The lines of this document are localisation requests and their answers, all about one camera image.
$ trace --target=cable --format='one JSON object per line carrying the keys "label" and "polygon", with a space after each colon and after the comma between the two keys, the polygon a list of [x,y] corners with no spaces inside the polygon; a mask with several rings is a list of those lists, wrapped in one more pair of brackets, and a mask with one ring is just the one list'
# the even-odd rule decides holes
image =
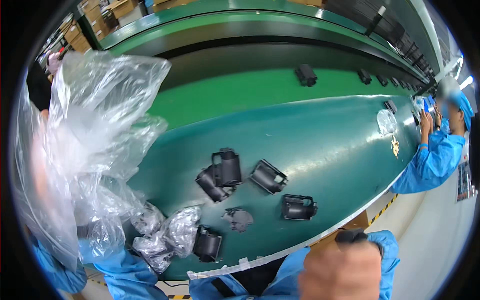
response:
{"label": "cable", "polygon": [[171,288],[179,287],[179,286],[187,286],[187,285],[188,285],[188,283],[181,283],[181,284],[170,285],[170,284],[168,284],[165,280],[162,280],[162,282],[165,283],[166,285],[168,285],[168,286],[171,287]]}

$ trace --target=blue protective coat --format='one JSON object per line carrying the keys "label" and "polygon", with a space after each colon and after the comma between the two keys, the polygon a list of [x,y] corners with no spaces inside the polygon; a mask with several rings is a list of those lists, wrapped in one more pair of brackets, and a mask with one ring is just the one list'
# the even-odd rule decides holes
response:
{"label": "blue protective coat", "polygon": [[390,191],[399,194],[423,192],[439,187],[455,171],[462,157],[465,138],[435,131],[428,137],[428,149],[420,144],[403,174]]}
{"label": "blue protective coat", "polygon": [[[388,300],[392,295],[394,270],[400,262],[397,258],[398,244],[393,234],[387,230],[369,233],[368,240],[381,245],[384,249],[379,300]],[[287,256],[274,281],[260,297],[249,295],[232,275],[191,280],[190,295],[195,300],[225,299],[211,284],[212,280],[221,278],[236,294],[227,298],[229,300],[298,300],[297,278],[303,270],[303,260],[309,251],[310,248],[306,247]],[[105,281],[115,300],[168,300],[168,297],[154,285],[157,278],[149,272],[146,263],[126,251],[110,257],[101,264],[95,264],[95,267],[106,274]]]}
{"label": "blue protective coat", "polygon": [[32,251],[41,266],[45,276],[54,288],[58,288],[71,294],[79,293],[87,284],[87,275],[84,267],[77,260],[75,272],[65,268],[53,257],[43,245],[32,237]]}

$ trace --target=gray plastic part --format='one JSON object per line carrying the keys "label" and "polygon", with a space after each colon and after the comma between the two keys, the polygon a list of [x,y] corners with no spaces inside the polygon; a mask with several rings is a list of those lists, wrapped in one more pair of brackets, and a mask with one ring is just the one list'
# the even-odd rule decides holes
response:
{"label": "gray plastic part", "polygon": [[222,219],[230,222],[230,229],[240,233],[247,230],[247,226],[253,223],[252,215],[239,207],[227,208]]}

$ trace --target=face mask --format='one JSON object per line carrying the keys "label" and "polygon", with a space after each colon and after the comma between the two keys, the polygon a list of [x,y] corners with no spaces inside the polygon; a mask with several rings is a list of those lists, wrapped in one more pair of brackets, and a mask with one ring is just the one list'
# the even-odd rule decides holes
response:
{"label": "face mask", "polygon": [[443,118],[445,119],[450,118],[448,115],[448,105],[446,103],[442,105],[442,108],[440,109],[440,113],[442,114]]}

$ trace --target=blue cap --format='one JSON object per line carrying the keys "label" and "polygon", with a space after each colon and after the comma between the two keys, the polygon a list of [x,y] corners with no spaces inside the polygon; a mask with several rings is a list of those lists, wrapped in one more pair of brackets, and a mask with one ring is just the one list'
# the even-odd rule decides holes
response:
{"label": "blue cap", "polygon": [[459,91],[451,94],[448,100],[455,103],[458,108],[463,111],[463,119],[465,121],[465,125],[467,126],[467,130],[470,131],[470,127],[472,125],[473,110],[470,106],[470,102],[468,101],[467,96],[465,96],[462,91]]}

